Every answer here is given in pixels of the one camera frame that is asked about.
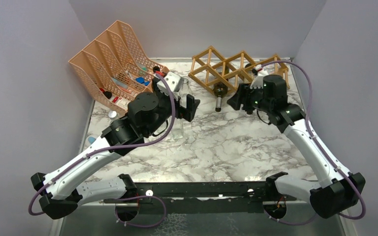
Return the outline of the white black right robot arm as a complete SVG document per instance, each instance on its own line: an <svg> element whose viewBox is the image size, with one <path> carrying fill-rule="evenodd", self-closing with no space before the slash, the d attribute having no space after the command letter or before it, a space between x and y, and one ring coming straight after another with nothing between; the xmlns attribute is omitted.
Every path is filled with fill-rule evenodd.
<svg viewBox="0 0 378 236"><path fill-rule="evenodd" d="M353 174L313 133L305 112L288 102L287 85L279 75L264 77L261 88L240 84L227 101L234 110L265 112L270 124L278 128L299 149L312 168L316 182L280 172L266 178L265 196L270 200L283 195L309 203L320 217L327 219L358 203L366 183L361 173Z"/></svg>

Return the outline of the dark labelled wine bottle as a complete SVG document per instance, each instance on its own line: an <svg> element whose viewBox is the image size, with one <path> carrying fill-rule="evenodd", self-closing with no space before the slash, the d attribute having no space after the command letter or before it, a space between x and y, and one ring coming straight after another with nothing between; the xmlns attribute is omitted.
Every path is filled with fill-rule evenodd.
<svg viewBox="0 0 378 236"><path fill-rule="evenodd" d="M224 68L224 72L228 73L229 68L227 66L225 67L219 67L217 68L217 72L221 75L222 69ZM214 84L213 92L216 97L216 105L215 105L215 111L220 112L222 109L222 99L227 95L228 93L228 87L223 82L218 82Z"/></svg>

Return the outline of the tall clear glass bottle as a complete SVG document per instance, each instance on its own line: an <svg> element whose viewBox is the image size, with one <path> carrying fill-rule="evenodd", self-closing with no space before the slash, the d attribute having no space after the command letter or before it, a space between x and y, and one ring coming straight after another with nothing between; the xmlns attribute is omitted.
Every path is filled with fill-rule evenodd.
<svg viewBox="0 0 378 236"><path fill-rule="evenodd" d="M183 99L183 98L186 98L187 95L192 95L192 94L193 93L189 85L189 80L187 78L183 78L183 82L179 90L179 96Z"/></svg>

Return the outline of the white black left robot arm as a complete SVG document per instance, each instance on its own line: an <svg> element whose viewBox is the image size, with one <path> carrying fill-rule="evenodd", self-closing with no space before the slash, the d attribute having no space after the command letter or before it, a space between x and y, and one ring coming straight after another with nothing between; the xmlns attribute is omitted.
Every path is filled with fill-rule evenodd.
<svg viewBox="0 0 378 236"><path fill-rule="evenodd" d="M53 172L34 174L31 177L36 191L33 201L39 202L41 214L60 219L90 202L131 201L136 186L129 175L91 183L86 180L132 150L146 147L145 139L155 136L164 123L172 127L177 119L193 120L200 100L189 94L182 105L171 85L164 79L156 79L153 91L138 94L128 103L127 113L111 122L87 149Z"/></svg>

